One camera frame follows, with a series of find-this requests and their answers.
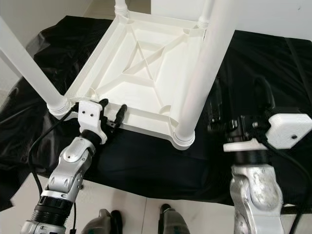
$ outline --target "black cable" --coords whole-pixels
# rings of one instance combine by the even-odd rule
[[[38,190],[39,190],[39,197],[42,193],[42,186],[39,181],[38,175],[36,173],[35,167],[33,165],[33,156],[32,156],[32,150],[41,142],[41,140],[48,135],[53,129],[55,129],[60,123],[62,123],[70,114],[72,110],[70,110],[64,117],[62,117],[57,123],[55,123],[52,127],[50,127],[44,134],[38,137],[38,139],[33,143],[33,145],[30,147],[30,150],[28,151],[28,166],[30,169],[30,172],[33,174],[35,182],[37,184]]]
[[[74,224],[73,224],[73,229],[76,229],[76,217],[77,217],[77,208],[76,208],[76,203],[74,203]]]
[[[77,215],[77,208],[76,203],[74,202],[74,224],[73,228],[69,231],[69,234],[76,234],[76,215]]]
[[[24,112],[26,112],[26,111],[28,111],[29,109],[31,109],[33,106],[34,106],[34,105],[28,106],[28,107],[26,107],[25,109],[23,109],[23,110],[21,110],[21,111],[19,111],[19,112],[16,112],[16,113],[13,114],[13,115],[11,115],[9,118],[6,118],[6,119],[2,120],[2,121],[0,122],[0,125],[3,125],[3,124],[5,124],[5,123],[9,122],[10,120],[12,120],[13,118],[15,118],[16,116],[19,116],[20,114],[23,114]]]
[[[304,213],[308,203],[309,203],[309,198],[312,195],[312,179],[310,177],[309,172],[295,159],[293,159],[291,156],[289,156],[288,154],[284,153],[283,151],[280,151],[278,149],[276,149],[275,147],[273,147],[270,143],[268,143],[267,141],[262,141],[261,142],[265,147],[267,147],[269,150],[271,150],[275,155],[280,156],[286,160],[288,160],[293,166],[295,166],[296,168],[298,168],[300,170],[300,173],[302,174],[302,176],[304,177],[306,183],[307,183],[307,187],[306,187],[306,191],[304,194],[304,198],[303,198],[303,202],[300,204],[300,206],[298,207],[298,212],[296,215],[296,218],[294,219],[293,223],[292,223],[292,227],[291,230],[289,232],[289,234],[294,234],[296,231],[296,228],[298,226],[298,223],[300,221],[300,218],[302,216],[302,214]]]

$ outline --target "black plastic sheet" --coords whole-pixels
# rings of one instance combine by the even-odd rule
[[[34,60],[61,94],[70,87],[110,23],[104,19],[65,17],[40,33],[45,47]],[[312,45],[305,40],[288,41],[296,55],[285,38],[235,32],[218,75],[228,89],[229,108],[234,115],[246,115],[255,109],[251,90],[257,74],[271,84],[279,106],[298,106],[311,112],[311,87],[304,85],[302,71],[305,83],[312,84]],[[22,78],[0,110],[0,207],[8,204],[27,175],[27,153],[32,143],[56,121]],[[119,129],[97,152],[85,179],[147,197],[231,204],[233,158],[223,152],[224,136],[209,133],[207,124],[205,107],[195,130],[195,142],[186,151],[176,150],[163,139]],[[77,120],[73,119],[42,140],[33,160],[38,172],[49,176],[61,150],[78,136],[78,129]],[[311,143],[308,137],[290,151],[310,172]],[[285,202],[298,204],[304,192],[300,175],[280,158],[272,157],[272,163]]]

